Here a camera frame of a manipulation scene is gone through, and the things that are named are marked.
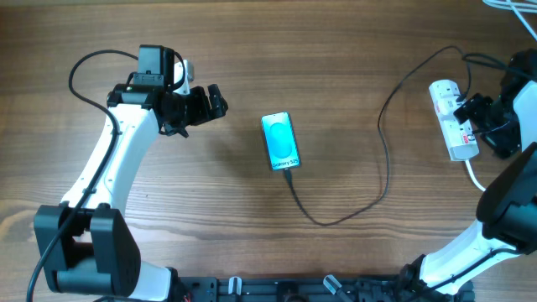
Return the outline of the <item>blue Galaxy smartphone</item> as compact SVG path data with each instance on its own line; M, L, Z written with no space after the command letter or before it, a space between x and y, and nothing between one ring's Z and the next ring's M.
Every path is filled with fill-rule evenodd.
M278 112L262 116L261 126L270 168L276 171L300 166L300 154L290 115Z

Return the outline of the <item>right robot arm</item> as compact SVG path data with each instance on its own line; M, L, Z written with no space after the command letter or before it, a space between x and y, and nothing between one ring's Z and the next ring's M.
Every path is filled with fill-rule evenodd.
M463 55L468 63L503 70L503 109L514 115L521 154L484 190L477 219L441 250L404 266L396 301L460 301L461 288L503 260L536 250L536 51L504 64L491 56Z

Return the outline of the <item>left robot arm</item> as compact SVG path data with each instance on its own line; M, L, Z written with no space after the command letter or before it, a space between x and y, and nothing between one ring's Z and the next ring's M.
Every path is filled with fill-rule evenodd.
M174 268L145 262L124 219L138 168L160 135L223 117L217 85L193 85L193 69L173 49L143 44L138 68L114 86L101 110L102 134L81 175L56 206L34 216L35 276L61 294L100 301L188 301Z

